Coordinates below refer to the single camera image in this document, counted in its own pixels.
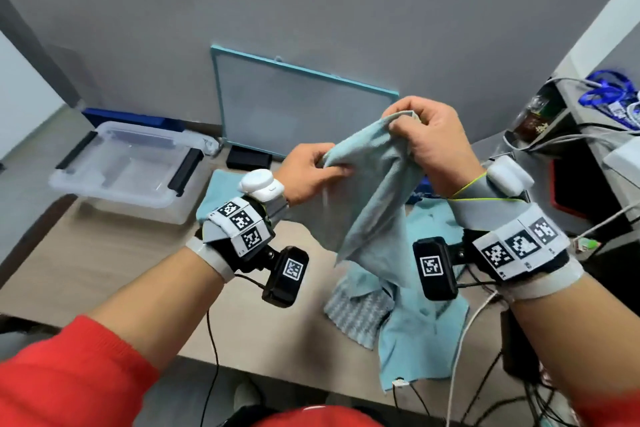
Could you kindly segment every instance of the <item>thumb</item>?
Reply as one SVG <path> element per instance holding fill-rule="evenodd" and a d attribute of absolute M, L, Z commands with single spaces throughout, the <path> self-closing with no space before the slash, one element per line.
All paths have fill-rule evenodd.
<path fill-rule="evenodd" d="M 389 131 L 407 140 L 414 140 L 424 134 L 426 126 L 409 115 L 400 115 L 389 124 Z"/>
<path fill-rule="evenodd" d="M 351 176 L 353 169 L 347 165 L 332 165 L 331 167 L 324 167 L 318 169 L 316 172 L 317 179 L 324 183 L 330 180 L 337 180 L 344 177 Z"/>

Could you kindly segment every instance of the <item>white sneaker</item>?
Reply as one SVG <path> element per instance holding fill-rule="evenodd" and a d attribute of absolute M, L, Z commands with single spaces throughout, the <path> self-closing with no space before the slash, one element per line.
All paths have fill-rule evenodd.
<path fill-rule="evenodd" d="M 252 405 L 260 405 L 260 392 L 252 382 L 245 380 L 236 387 L 234 412 L 242 407 L 251 407 Z"/>

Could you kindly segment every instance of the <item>gray patterned cloth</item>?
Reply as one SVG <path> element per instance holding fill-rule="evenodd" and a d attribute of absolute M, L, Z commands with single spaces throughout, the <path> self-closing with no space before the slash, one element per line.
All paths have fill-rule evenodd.
<path fill-rule="evenodd" d="M 373 350 L 384 319 L 394 308 L 394 300 L 383 289 L 357 297 L 349 297 L 347 277 L 333 289 L 324 313 L 350 339 Z"/>

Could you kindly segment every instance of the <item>hand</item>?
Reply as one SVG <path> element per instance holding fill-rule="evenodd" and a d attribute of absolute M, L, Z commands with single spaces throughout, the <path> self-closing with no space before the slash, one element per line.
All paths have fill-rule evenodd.
<path fill-rule="evenodd" d="M 352 174 L 341 165 L 319 169 L 317 162 L 335 144 L 300 144 L 284 160 L 273 176 L 284 184 L 284 197 L 290 206 L 304 203 L 329 183 Z"/>
<path fill-rule="evenodd" d="M 415 162 L 424 169 L 438 194 L 452 197 L 484 173 L 452 107 L 432 99 L 407 96 L 387 108 L 382 116 L 402 110 L 413 110 L 420 122 L 402 115 L 389 125 L 389 131 L 409 140 Z"/>

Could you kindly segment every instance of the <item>whiteboard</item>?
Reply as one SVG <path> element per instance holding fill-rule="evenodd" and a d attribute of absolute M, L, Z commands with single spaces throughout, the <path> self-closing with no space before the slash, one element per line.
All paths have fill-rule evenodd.
<path fill-rule="evenodd" d="M 0 32 L 0 158 L 65 102 Z"/>
<path fill-rule="evenodd" d="M 211 47 L 223 136 L 286 156 L 302 142 L 340 142 L 376 121 L 398 92 Z"/>

